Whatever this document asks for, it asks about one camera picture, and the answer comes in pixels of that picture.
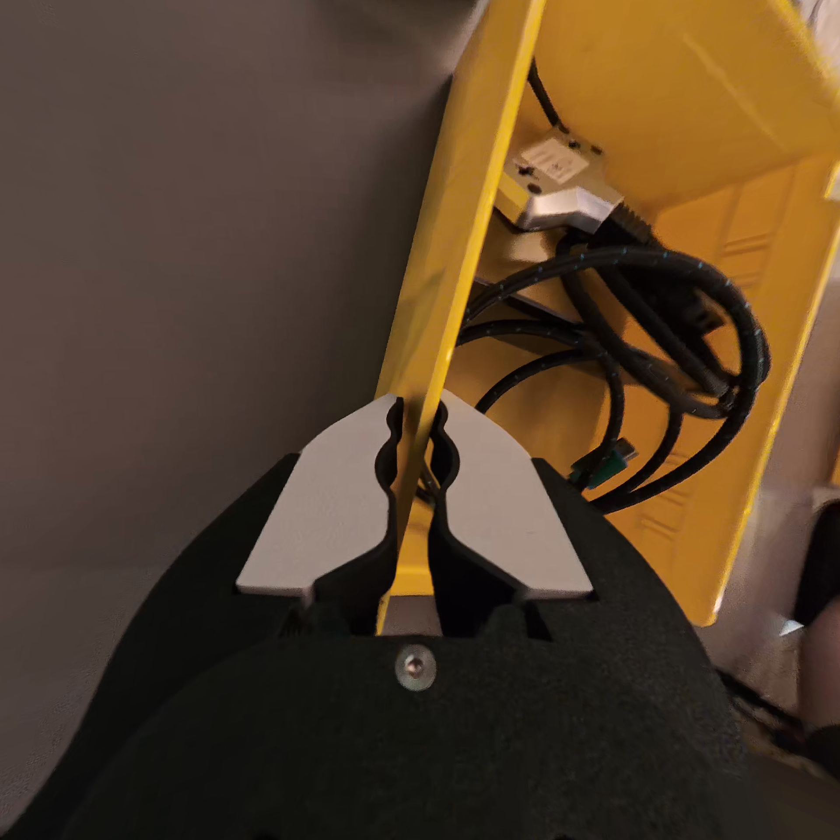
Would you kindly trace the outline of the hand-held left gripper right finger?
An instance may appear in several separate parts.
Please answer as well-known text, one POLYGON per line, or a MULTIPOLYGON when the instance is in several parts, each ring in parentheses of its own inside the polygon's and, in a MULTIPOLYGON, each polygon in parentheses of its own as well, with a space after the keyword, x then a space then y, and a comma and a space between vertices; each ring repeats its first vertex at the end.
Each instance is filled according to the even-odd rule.
POLYGON ((437 482, 428 567, 441 621, 500 606, 580 600, 593 584, 528 452, 443 391, 430 434, 437 482))

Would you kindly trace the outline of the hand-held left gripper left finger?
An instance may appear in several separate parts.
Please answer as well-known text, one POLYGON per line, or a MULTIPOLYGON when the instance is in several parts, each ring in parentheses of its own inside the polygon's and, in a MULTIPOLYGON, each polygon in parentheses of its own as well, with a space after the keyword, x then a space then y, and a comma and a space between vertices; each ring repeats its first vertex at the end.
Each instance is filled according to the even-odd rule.
POLYGON ((382 396, 303 448, 238 575, 239 592, 375 620, 396 573, 392 483, 403 410, 401 397, 382 396))

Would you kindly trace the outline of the black hdmi cable green plugs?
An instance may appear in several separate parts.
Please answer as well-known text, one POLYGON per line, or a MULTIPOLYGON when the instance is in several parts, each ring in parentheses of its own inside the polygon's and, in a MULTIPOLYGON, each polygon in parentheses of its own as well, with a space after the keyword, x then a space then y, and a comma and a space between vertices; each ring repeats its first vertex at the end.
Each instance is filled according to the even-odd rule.
POLYGON ((667 405, 664 435, 648 461, 622 485, 594 499, 593 506, 605 515, 661 496, 717 459, 740 434, 770 372, 767 340, 740 289, 716 267, 697 257, 652 246, 618 245, 557 255, 488 286, 467 305, 455 345, 522 335, 556 342, 563 350, 507 374, 482 396, 476 410, 487 413, 513 387, 543 371, 577 362, 596 364, 607 386, 610 407, 602 441, 591 452, 594 464, 573 480, 579 491, 606 464, 620 437, 625 414, 620 371, 629 373, 636 383, 667 405), (634 348, 617 334, 585 288, 583 274, 588 270, 598 274, 614 298, 680 372, 704 393, 714 396, 715 403, 695 398, 650 353, 634 348), (656 291, 698 291, 716 303, 736 334, 739 372, 724 369, 701 337, 690 343, 681 336, 673 317, 664 316, 651 306, 641 287, 631 282, 628 270, 636 270, 642 281, 652 281, 656 291), (579 314, 578 322, 558 317, 478 322, 486 310, 555 278, 561 280, 579 314))

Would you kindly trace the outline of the silver hdmi port adapter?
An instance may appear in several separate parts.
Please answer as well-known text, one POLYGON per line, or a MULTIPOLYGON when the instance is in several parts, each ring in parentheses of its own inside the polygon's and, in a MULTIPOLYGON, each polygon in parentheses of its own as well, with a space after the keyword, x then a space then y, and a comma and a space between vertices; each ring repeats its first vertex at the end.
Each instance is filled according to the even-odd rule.
POLYGON ((566 228, 597 247, 620 244, 659 247, 654 232, 606 178, 603 150, 562 121, 531 60, 528 84, 549 131, 509 153, 495 208, 523 233, 566 228))

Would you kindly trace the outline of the yellow plastic bin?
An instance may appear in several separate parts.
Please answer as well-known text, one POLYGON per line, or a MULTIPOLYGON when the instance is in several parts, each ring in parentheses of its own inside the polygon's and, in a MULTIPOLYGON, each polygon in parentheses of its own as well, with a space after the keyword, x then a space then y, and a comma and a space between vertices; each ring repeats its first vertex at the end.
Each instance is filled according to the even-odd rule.
POLYGON ((788 2, 490 2, 455 71, 376 395, 406 399, 397 596, 431 595, 408 510, 514 133, 540 131, 530 59, 566 124, 669 247, 747 293, 772 370, 732 446, 612 521, 689 620, 717 618, 838 247, 838 86, 788 2))

